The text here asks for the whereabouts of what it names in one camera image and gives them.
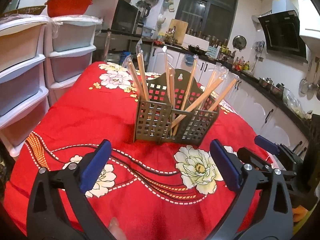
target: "blue gripper pad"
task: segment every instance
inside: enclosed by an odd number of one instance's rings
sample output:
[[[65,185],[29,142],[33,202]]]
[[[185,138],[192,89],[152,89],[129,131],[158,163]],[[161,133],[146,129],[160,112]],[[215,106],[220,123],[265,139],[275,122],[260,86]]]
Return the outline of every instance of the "blue gripper pad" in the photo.
[[[210,154],[228,189],[239,192],[243,178],[240,169],[242,163],[237,156],[228,153],[217,139],[210,143]]]
[[[278,155],[280,153],[279,147],[276,144],[270,142],[268,139],[262,137],[261,135],[257,135],[254,138],[254,143],[273,155]]]
[[[111,143],[108,140],[103,140],[96,151],[95,156],[80,176],[79,188],[83,194],[88,190],[92,190],[103,167],[110,158],[112,151]]]

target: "red table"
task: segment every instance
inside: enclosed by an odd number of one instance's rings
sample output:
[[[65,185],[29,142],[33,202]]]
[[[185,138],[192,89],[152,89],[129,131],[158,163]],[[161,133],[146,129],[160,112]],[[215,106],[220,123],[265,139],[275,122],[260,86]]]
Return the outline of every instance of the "red table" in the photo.
[[[153,78],[155,73],[147,73]],[[113,152],[88,200],[105,225],[119,220],[127,239],[202,240],[217,225],[235,194],[209,153],[219,139],[229,152],[247,147],[263,159],[253,129],[225,103],[199,148],[132,142],[137,95],[128,73],[115,65],[91,64],[27,138],[6,184],[4,206],[26,232],[28,197],[40,167],[65,168],[108,139]],[[64,191],[72,225],[79,228]],[[258,195],[241,228],[249,225]]]

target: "range hood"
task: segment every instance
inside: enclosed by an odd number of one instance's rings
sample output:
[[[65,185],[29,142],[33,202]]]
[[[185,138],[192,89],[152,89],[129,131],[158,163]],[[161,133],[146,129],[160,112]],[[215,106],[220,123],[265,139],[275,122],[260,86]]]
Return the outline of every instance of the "range hood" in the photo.
[[[298,10],[289,0],[273,0],[272,14],[258,17],[267,52],[307,63],[306,44],[300,38]]]

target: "red bowl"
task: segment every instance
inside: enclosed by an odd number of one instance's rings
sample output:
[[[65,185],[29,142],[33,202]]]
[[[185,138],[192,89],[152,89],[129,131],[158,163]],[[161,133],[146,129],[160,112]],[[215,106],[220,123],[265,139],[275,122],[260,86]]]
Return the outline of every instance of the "red bowl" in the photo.
[[[84,14],[92,0],[47,0],[48,16],[57,17],[64,15]]]

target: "metal screw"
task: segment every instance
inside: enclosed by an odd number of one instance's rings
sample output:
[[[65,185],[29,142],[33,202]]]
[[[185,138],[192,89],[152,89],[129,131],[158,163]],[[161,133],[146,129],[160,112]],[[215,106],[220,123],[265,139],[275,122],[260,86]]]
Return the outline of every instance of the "metal screw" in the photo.
[[[42,174],[42,173],[45,173],[47,169],[45,167],[42,167],[39,169],[39,173]]]
[[[252,166],[250,164],[245,164],[244,165],[244,168],[247,170],[247,171],[251,171],[252,170]]]
[[[70,163],[68,166],[69,170],[74,170],[76,167],[77,167],[76,163]]]
[[[275,169],[275,174],[280,175],[281,174],[281,170]]]

